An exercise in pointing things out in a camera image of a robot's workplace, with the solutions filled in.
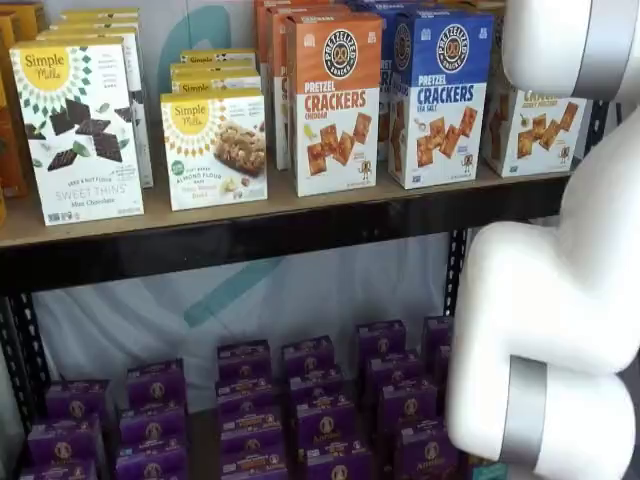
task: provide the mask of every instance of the purple snack box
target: purple snack box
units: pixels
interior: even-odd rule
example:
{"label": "purple snack box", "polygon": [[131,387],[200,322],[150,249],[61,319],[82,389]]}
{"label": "purple snack box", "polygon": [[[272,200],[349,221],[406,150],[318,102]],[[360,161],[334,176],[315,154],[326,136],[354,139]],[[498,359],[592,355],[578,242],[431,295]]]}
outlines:
{"label": "purple snack box", "polygon": [[127,371],[130,408],[149,403],[186,403],[186,387],[182,359],[154,363]]}
{"label": "purple snack box", "polygon": [[340,393],[344,387],[344,376],[338,365],[327,370],[309,372],[301,377],[289,379],[291,403],[298,405],[309,398],[320,398]]}
{"label": "purple snack box", "polygon": [[282,347],[282,360],[287,378],[306,375],[335,365],[331,337],[311,338]]}
{"label": "purple snack box", "polygon": [[335,442],[304,453],[306,480],[373,478],[371,451],[361,440]]}
{"label": "purple snack box", "polygon": [[281,443],[255,452],[223,455],[220,459],[221,480],[259,478],[262,480],[286,480],[287,471],[284,447]]}
{"label": "purple snack box", "polygon": [[186,431],[184,406],[174,402],[149,404],[135,410],[125,410],[120,418],[123,444],[138,444],[164,437],[184,437]]}
{"label": "purple snack box", "polygon": [[216,383],[218,412],[222,415],[270,407],[276,404],[277,389],[268,377]]}
{"label": "purple snack box", "polygon": [[187,470],[187,450],[179,437],[151,440],[120,449],[118,480],[172,477]]}
{"label": "purple snack box", "polygon": [[415,423],[398,433],[396,479],[453,478],[458,456],[442,420]]}
{"label": "purple snack box", "polygon": [[218,347],[221,381],[251,377],[271,377],[271,349],[266,340]]}
{"label": "purple snack box", "polygon": [[282,421],[277,407],[220,417],[220,451],[240,453],[282,443]]}
{"label": "purple snack box", "polygon": [[297,405],[298,448],[351,438],[356,433],[356,417],[355,404],[343,393]]}

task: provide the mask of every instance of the purple box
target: purple box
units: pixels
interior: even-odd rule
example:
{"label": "purple box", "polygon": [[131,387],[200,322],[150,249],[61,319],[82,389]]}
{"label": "purple box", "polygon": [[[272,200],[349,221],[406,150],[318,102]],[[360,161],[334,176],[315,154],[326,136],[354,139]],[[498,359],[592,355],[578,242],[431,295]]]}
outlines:
{"label": "purple box", "polygon": [[282,360],[287,378],[306,375],[335,365],[331,337],[312,338],[282,347]]}
{"label": "purple box", "polygon": [[50,419],[87,418],[97,413],[104,427],[109,423],[107,414],[108,380],[76,380],[52,382],[45,394]]}
{"label": "purple box", "polygon": [[308,449],[303,462],[306,480],[373,478],[371,451],[359,439]]}
{"label": "purple box", "polygon": [[130,408],[149,403],[176,402],[186,404],[186,386],[182,359],[154,363],[127,371]]}
{"label": "purple box", "polygon": [[304,403],[309,398],[335,395],[342,392],[343,387],[344,376],[338,365],[289,379],[289,394],[293,405]]}
{"label": "purple box", "polygon": [[218,347],[221,381],[252,377],[271,377],[271,349],[266,340]]}
{"label": "purple box", "polygon": [[279,443],[255,452],[222,455],[221,480],[260,478],[286,480],[289,478],[284,446]]}
{"label": "purple box", "polygon": [[118,480],[171,478],[188,468],[187,450],[179,437],[151,440],[120,449],[116,462]]}
{"label": "purple box", "polygon": [[282,443],[282,421],[277,407],[220,417],[220,451],[240,453]]}
{"label": "purple box", "polygon": [[398,433],[395,457],[396,479],[453,478],[458,468],[458,450],[449,440],[442,420],[425,420]]}
{"label": "purple box", "polygon": [[71,462],[64,465],[25,468],[20,480],[97,480],[93,462]]}
{"label": "purple box", "polygon": [[298,448],[311,448],[356,434],[356,407],[345,394],[321,397],[296,406]]}
{"label": "purple box", "polygon": [[125,410],[120,418],[123,444],[138,444],[165,437],[185,437],[184,405],[149,404],[135,410]]}
{"label": "purple box", "polygon": [[277,389],[268,377],[216,383],[220,414],[251,412],[276,404]]}

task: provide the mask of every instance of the cracker image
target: cracker image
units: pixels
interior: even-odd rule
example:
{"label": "cracker image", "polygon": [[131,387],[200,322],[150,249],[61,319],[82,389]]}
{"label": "cracker image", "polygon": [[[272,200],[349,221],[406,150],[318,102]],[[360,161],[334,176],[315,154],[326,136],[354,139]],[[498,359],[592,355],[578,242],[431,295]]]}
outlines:
{"label": "cracker image", "polygon": [[560,128],[565,132],[571,130],[571,126],[573,125],[573,120],[576,118],[576,114],[578,113],[578,105],[569,102],[567,108],[564,109],[564,114],[562,115],[562,120],[560,120]]}
{"label": "cracker image", "polygon": [[460,135],[467,138],[471,136],[477,116],[478,111],[475,108],[466,107],[464,109],[464,115],[462,116],[462,120],[460,120],[460,127],[458,129],[460,131]]}
{"label": "cracker image", "polygon": [[364,113],[359,113],[356,118],[356,125],[353,127],[353,137],[356,142],[365,144],[369,136],[369,127],[371,126],[371,117]]}
{"label": "cracker image", "polygon": [[460,140],[460,131],[453,125],[449,125],[447,134],[444,137],[444,142],[440,147],[440,153],[447,158],[451,158],[458,145],[458,140]]}
{"label": "cracker image", "polygon": [[307,154],[309,155],[309,172],[311,175],[318,175],[319,173],[327,171],[327,161],[324,158],[321,143],[314,143],[307,147]]}
{"label": "cracker image", "polygon": [[346,165],[349,161],[354,144],[355,139],[353,136],[349,135],[347,132],[342,132],[340,143],[338,144],[338,153],[335,155],[336,160],[342,165]]}
{"label": "cracker image", "polygon": [[518,134],[518,158],[524,158],[533,152],[534,133],[533,130],[520,132]]}
{"label": "cracker image", "polygon": [[549,150],[556,141],[559,133],[560,124],[555,120],[551,120],[549,127],[547,127],[544,134],[542,135],[542,139],[540,139],[540,146],[545,150]]}
{"label": "cracker image", "polygon": [[320,142],[325,157],[338,153],[338,132],[335,123],[320,130]]}

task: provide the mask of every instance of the cracker box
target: cracker box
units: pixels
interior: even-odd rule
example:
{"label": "cracker box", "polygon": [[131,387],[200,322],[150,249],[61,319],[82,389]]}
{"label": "cracker box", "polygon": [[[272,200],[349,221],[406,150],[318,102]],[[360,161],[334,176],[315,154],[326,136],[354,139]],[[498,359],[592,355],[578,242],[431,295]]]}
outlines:
{"label": "cracker box", "polygon": [[165,94],[161,104],[174,211],[267,198],[259,90]]}
{"label": "cracker box", "polygon": [[125,410],[120,417],[120,441],[125,444],[185,436],[184,406],[173,402]]}
{"label": "cracker box", "polygon": [[122,39],[19,43],[11,60],[45,224],[144,213]]}
{"label": "cracker box", "polygon": [[276,404],[277,389],[269,377],[227,380],[216,383],[218,412],[249,413]]}
{"label": "cracker box", "polygon": [[297,405],[309,398],[319,398],[341,393],[344,376],[338,365],[327,370],[316,370],[300,377],[289,379],[291,403]]}
{"label": "cracker box", "polygon": [[356,407],[344,393],[296,405],[298,448],[337,442],[356,434]]}
{"label": "cracker box", "polygon": [[118,480],[172,478],[188,468],[187,449],[180,437],[150,440],[120,449],[116,461]]}
{"label": "cracker box", "polygon": [[286,480],[289,478],[284,447],[281,443],[261,448],[255,452],[222,455],[221,480],[260,478]]}
{"label": "cracker box", "polygon": [[331,337],[311,338],[282,347],[282,360],[287,377],[305,375],[335,365]]}
{"label": "cracker box", "polygon": [[289,150],[298,196],[376,184],[382,19],[287,22]]}
{"label": "cracker box", "polygon": [[254,88],[259,90],[260,75],[253,69],[221,70],[194,75],[176,73],[171,79],[173,93],[202,93],[214,89]]}
{"label": "cracker box", "polygon": [[271,349],[266,340],[218,347],[220,380],[271,377]]}
{"label": "cracker box", "polygon": [[425,420],[402,429],[395,455],[397,480],[453,478],[459,452],[441,420]]}
{"label": "cracker box", "polygon": [[398,15],[389,172],[403,187],[475,178],[492,24],[463,10]]}
{"label": "cracker box", "polygon": [[130,408],[150,403],[186,403],[186,386],[182,359],[154,363],[127,371],[127,394]]}
{"label": "cracker box", "polygon": [[307,480],[374,478],[371,451],[360,439],[308,449],[303,464]]}
{"label": "cracker box", "polygon": [[253,452],[282,441],[282,421],[278,407],[220,416],[221,453]]}
{"label": "cracker box", "polygon": [[98,480],[93,462],[71,462],[64,465],[26,468],[19,480]]}

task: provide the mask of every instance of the sweet thins box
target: sweet thins box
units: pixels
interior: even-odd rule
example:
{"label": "sweet thins box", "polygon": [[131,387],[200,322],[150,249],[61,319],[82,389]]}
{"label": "sweet thins box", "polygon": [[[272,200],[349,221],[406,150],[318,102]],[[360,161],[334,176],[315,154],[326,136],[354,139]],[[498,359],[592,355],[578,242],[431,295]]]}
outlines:
{"label": "sweet thins box", "polygon": [[218,412],[249,413],[276,404],[277,389],[268,377],[227,380],[216,383]]}
{"label": "sweet thins box", "polygon": [[11,49],[46,225],[144,213],[121,38]]}
{"label": "sweet thins box", "polygon": [[382,19],[293,15],[287,22],[291,135],[298,196],[376,184]]}
{"label": "sweet thins box", "polygon": [[345,394],[296,406],[298,448],[337,442],[356,434],[356,407]]}
{"label": "sweet thins box", "polygon": [[120,440],[125,444],[185,435],[184,406],[173,402],[125,410],[120,417]]}
{"label": "sweet thins box", "polygon": [[492,25],[463,10],[398,15],[389,172],[403,187],[475,178]]}
{"label": "sweet thins box", "polygon": [[182,359],[154,363],[127,371],[129,406],[141,408],[150,403],[187,401]]}
{"label": "sweet thins box", "polygon": [[271,377],[271,349],[266,340],[218,347],[220,380]]}
{"label": "sweet thins box", "polygon": [[325,335],[285,345],[282,347],[282,359],[287,377],[324,370],[335,365],[333,342]]}
{"label": "sweet thins box", "polygon": [[187,468],[187,450],[179,437],[124,447],[116,462],[118,480],[172,478]]}

